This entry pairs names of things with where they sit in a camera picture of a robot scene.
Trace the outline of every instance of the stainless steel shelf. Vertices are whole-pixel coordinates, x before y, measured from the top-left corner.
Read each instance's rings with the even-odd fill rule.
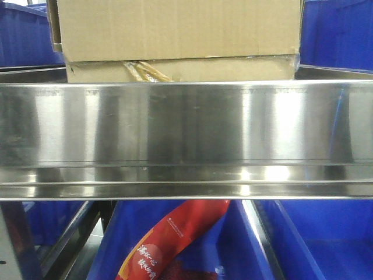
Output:
[[[373,81],[0,85],[2,200],[373,198]]]

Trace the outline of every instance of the cardboard box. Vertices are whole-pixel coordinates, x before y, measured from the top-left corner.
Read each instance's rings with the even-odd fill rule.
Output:
[[[60,29],[70,62],[297,54],[299,49],[301,0],[58,0],[58,13],[59,18],[50,15],[53,38]]]
[[[297,55],[148,61],[176,82],[263,81],[293,79]],[[68,62],[70,83],[135,82],[123,61]]]

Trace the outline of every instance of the blue plastic bin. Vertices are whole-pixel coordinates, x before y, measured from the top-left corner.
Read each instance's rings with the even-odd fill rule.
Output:
[[[373,279],[373,201],[264,201],[259,209],[286,279]]]
[[[372,15],[372,0],[306,0],[301,63],[373,70]]]
[[[118,202],[87,279],[115,279],[137,242],[181,202]],[[177,259],[185,269],[216,272],[225,280],[274,279],[249,225],[244,203],[232,201],[224,218],[179,254]]]
[[[34,245],[53,245],[82,204],[82,201],[24,202]]]
[[[0,67],[63,64],[53,52],[47,14],[0,2]]]

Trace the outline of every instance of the red snack bag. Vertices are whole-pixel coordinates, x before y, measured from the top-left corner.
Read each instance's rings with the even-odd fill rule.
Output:
[[[139,241],[115,280],[156,280],[178,253],[227,212],[228,206],[228,200],[184,202]]]

